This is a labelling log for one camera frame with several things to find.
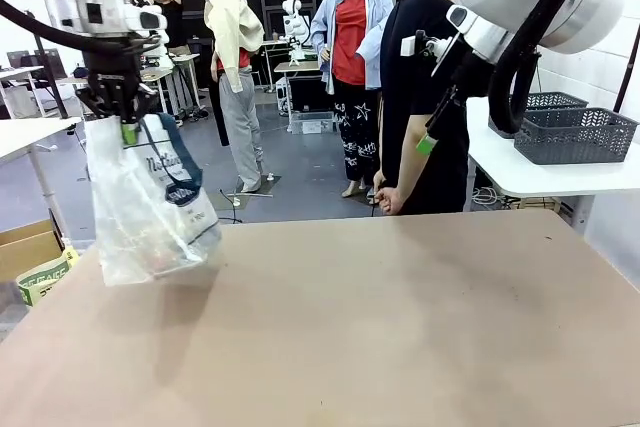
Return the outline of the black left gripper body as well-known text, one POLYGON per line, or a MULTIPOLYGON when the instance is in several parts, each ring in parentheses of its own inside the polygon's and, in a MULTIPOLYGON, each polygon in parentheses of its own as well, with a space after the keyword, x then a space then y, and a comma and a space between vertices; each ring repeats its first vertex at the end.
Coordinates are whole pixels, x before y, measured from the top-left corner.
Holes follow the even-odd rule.
POLYGON ((123 54, 118 55, 84 52, 88 86, 122 85, 127 97, 129 85, 142 84, 140 58, 140 50, 126 49, 123 54))

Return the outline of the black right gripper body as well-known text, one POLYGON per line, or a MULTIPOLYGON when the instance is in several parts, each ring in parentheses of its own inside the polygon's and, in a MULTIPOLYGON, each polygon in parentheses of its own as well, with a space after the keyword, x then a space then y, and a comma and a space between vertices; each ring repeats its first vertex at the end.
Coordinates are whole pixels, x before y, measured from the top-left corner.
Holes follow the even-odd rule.
POLYGON ((470 50, 454 52, 449 57, 452 67, 449 97, 456 100, 485 97, 494 74, 494 65, 470 50))

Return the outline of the person's right hand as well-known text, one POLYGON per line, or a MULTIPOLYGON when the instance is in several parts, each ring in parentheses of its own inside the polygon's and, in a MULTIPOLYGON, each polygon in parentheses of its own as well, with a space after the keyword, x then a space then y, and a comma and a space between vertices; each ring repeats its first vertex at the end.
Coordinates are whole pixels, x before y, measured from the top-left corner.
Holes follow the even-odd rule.
POLYGON ((386 215, 397 215, 406 201, 406 197, 400 189, 390 187, 380 189, 375 194, 375 199, 386 215))

